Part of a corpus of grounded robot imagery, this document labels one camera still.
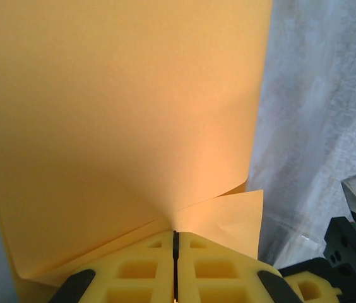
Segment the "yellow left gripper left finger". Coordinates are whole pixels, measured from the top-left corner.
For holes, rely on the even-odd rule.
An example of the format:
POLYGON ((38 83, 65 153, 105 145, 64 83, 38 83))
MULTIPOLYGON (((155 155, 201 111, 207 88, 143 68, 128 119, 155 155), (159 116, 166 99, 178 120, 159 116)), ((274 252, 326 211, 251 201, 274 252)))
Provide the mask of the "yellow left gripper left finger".
POLYGON ((162 232, 78 268, 51 302, 173 302, 173 233, 162 232))

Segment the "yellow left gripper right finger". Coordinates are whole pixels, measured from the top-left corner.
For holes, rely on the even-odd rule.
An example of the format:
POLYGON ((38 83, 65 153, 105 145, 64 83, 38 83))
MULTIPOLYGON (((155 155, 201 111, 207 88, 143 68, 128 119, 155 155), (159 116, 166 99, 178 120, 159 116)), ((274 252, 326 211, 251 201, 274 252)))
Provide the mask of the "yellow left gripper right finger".
POLYGON ((179 240, 179 302, 301 301, 274 267, 192 233, 179 240))

